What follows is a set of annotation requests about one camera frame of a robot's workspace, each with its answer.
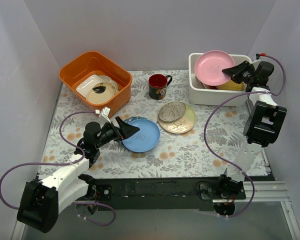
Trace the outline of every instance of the black mug handle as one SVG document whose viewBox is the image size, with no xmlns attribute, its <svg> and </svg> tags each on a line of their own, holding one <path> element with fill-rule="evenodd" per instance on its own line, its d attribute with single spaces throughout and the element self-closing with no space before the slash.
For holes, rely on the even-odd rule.
<svg viewBox="0 0 300 240">
<path fill-rule="evenodd" d="M 168 81 L 168 83 L 166 84 L 167 86 L 169 86 L 169 84 L 172 82 L 172 76 L 171 75 L 167 75 L 165 76 L 165 78 L 168 80 L 168 78 L 170 78 L 170 80 Z"/>
</svg>

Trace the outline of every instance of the white bin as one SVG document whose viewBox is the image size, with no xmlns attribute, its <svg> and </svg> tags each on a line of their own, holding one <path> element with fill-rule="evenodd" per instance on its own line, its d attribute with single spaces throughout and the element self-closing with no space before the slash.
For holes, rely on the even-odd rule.
<svg viewBox="0 0 300 240">
<path fill-rule="evenodd" d="M 192 53 L 189 55 L 189 100 L 191 104 L 199 104 L 199 105 L 220 105 L 225 100 L 243 93 L 243 91 L 231 91 L 231 90 L 213 90 L 213 89 L 202 89 L 199 87 L 196 81 L 195 75 L 195 63 L 197 59 L 203 53 Z M 246 55 L 235 55 L 230 54 L 233 58 L 235 65 L 239 65 L 244 61 L 248 61 L 249 63 L 253 63 L 254 67 L 257 68 L 260 60 L 252 62 L 250 57 Z M 224 106 L 241 106 L 247 100 L 247 96 L 237 97 L 229 102 L 227 102 Z"/>
</svg>

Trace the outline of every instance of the floral tablecloth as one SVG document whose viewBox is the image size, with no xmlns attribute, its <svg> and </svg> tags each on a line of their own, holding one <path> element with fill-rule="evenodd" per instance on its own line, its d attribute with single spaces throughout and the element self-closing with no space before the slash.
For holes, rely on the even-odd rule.
<svg viewBox="0 0 300 240">
<path fill-rule="evenodd" d="M 153 74 L 172 75 L 172 83 L 162 100 L 153 100 L 148 94 L 148 79 Z M 183 101 L 189 104 L 189 75 L 187 70 L 171 71 L 132 71 L 131 100 L 121 108 L 116 116 L 123 120 L 132 116 L 141 116 L 154 122 L 160 107 L 170 101 Z M 169 178 L 169 177 L 217 177 L 222 174 L 227 163 L 217 159 L 209 152 L 203 136 L 206 120 L 215 106 L 191 105 L 196 114 L 196 124 L 184 134 L 173 134 L 160 128 L 161 136 L 158 145 L 145 153 L 133 153 L 117 142 L 111 142 L 100 149 L 98 161 L 86 172 L 94 178 Z M 73 154 L 74 148 L 62 141 L 59 126 L 69 114 L 87 110 L 73 97 L 63 85 L 52 120 L 43 155 L 43 162 L 64 163 Z M 222 107 L 212 118 L 207 139 L 211 147 L 221 156 L 233 160 L 244 136 L 242 135 L 248 111 L 241 107 Z M 78 114 L 69 119 L 63 129 L 66 138 L 77 143 L 82 137 L 85 125 L 99 121 L 93 113 Z M 42 166 L 39 178 L 52 174 L 58 166 Z M 250 176 L 265 176 L 264 159 L 260 154 L 255 159 Z"/>
</svg>

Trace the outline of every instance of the yellow sponge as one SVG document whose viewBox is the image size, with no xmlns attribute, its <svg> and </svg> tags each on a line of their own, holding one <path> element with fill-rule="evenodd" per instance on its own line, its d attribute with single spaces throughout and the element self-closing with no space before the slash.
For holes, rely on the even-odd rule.
<svg viewBox="0 0 300 240">
<path fill-rule="evenodd" d="M 234 81 L 230 80 L 224 84 L 216 86 L 216 88 L 219 90 L 243 91 L 245 84 L 243 82 L 241 84 L 236 84 Z"/>
</svg>

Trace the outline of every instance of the orange plastic container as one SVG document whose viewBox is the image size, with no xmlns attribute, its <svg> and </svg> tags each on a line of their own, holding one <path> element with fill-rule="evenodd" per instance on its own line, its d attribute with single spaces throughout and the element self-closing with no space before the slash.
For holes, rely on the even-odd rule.
<svg viewBox="0 0 300 240">
<path fill-rule="evenodd" d="M 119 92 L 103 104 L 92 104 L 81 96 L 76 88 L 91 75 L 106 75 L 118 84 Z M 59 78 L 72 94 L 90 110 L 111 109 L 111 118 L 130 101 L 132 76 L 129 72 L 96 51 L 88 51 L 69 62 L 59 72 Z"/>
</svg>

